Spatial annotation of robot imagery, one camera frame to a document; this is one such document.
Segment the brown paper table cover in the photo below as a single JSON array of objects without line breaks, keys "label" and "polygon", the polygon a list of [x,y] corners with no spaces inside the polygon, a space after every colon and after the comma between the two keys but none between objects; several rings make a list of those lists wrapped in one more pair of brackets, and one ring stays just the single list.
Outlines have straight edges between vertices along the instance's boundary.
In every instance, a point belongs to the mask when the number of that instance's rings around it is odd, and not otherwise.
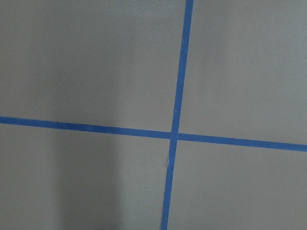
[{"label": "brown paper table cover", "polygon": [[304,230],[304,0],[3,0],[3,230]]}]

